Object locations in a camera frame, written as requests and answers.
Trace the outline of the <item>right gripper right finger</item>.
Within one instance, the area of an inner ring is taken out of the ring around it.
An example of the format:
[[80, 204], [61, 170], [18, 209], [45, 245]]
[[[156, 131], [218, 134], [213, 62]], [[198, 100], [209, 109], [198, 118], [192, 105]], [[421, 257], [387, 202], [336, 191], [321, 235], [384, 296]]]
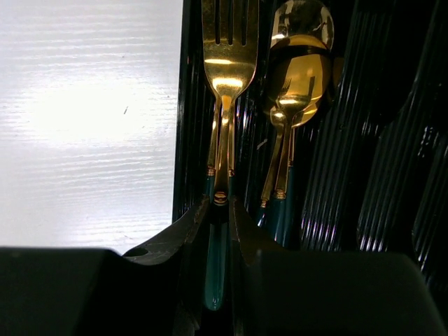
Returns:
[[231, 284], [236, 335], [287, 335], [284, 318], [286, 250], [258, 227], [235, 196], [230, 198]]

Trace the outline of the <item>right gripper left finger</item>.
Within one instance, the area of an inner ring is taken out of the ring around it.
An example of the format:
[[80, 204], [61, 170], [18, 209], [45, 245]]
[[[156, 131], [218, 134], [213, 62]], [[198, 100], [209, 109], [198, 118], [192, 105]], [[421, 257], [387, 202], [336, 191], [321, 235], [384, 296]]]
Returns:
[[209, 246], [210, 199], [201, 197], [169, 227], [123, 257], [149, 267], [150, 299], [165, 318], [157, 335], [194, 335], [200, 329]]

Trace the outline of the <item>gold fork green handle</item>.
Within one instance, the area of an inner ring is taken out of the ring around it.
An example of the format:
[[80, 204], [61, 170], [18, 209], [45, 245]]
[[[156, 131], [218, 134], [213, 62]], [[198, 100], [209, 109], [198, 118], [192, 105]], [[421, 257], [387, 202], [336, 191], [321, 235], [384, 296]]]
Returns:
[[216, 175], [204, 283], [204, 305], [218, 311], [224, 304], [228, 268], [228, 133], [230, 106], [251, 84], [257, 66], [258, 1], [202, 1], [204, 73], [215, 102], [221, 101]]
[[216, 175], [216, 153], [218, 150], [218, 130], [219, 130], [220, 112], [221, 112], [221, 99], [218, 97], [216, 99], [213, 112], [211, 140], [209, 145], [207, 170], [206, 170], [205, 193], [209, 196], [210, 201], [212, 201], [214, 197], [214, 181]]
[[235, 176], [235, 105], [230, 106], [229, 133], [228, 133], [228, 188], [229, 196], [233, 195], [233, 182]]

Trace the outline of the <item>gold spoon green handle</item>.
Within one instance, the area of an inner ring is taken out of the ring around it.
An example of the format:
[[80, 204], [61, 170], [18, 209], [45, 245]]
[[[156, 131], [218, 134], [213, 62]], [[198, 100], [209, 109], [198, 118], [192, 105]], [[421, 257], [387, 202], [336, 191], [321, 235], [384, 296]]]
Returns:
[[264, 110], [276, 138], [258, 219], [273, 231], [284, 221], [292, 128], [301, 126], [302, 113], [312, 102], [322, 98], [330, 72], [330, 51], [314, 37], [287, 38], [270, 50]]
[[[332, 104], [334, 99], [334, 94], [336, 87], [339, 85], [340, 78], [342, 75], [342, 68], [344, 64], [344, 57], [336, 57], [332, 61], [332, 73], [329, 80], [329, 83], [325, 87], [325, 99], [329, 104]], [[315, 102], [312, 102], [302, 113], [300, 122], [303, 126], [306, 122], [308, 122], [319, 109], [323, 98], [319, 98]], [[293, 222], [295, 217], [295, 196], [297, 192], [295, 191], [295, 168], [298, 167], [298, 164], [295, 163], [295, 147], [297, 143], [296, 133], [299, 130], [299, 126], [293, 126], [289, 144], [289, 161], [288, 161], [288, 189], [286, 194], [286, 208], [284, 212], [284, 227], [283, 227], [283, 247], [289, 248], [291, 246], [291, 234], [293, 232]]]
[[294, 36], [311, 36], [331, 50], [334, 35], [333, 17], [321, 1], [286, 1], [274, 13], [271, 47]]

